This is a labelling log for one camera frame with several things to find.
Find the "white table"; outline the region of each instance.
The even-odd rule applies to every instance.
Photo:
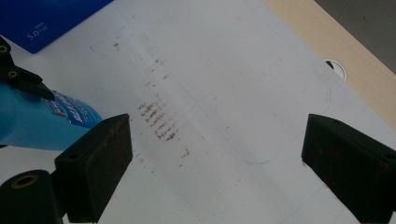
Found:
[[[134,159],[100,223],[358,223],[301,161],[308,114],[396,148],[260,0],[116,0],[36,55],[12,47],[50,88],[132,116]],[[59,154],[2,148],[0,182]]]

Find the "bottle label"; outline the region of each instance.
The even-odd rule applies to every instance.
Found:
[[[66,117],[71,124],[84,128],[93,128],[100,120],[92,114],[92,109],[81,101],[67,97],[57,91],[54,101],[48,101],[53,114]]]

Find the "blue box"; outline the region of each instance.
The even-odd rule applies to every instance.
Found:
[[[0,0],[0,35],[36,53],[112,0]]]

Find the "blue bottle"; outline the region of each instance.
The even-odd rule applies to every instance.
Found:
[[[49,101],[0,80],[0,145],[66,150],[102,120],[81,101],[53,93]]]

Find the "wooden edge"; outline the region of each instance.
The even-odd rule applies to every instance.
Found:
[[[340,62],[347,84],[396,130],[396,75],[314,0],[263,0],[320,57]]]

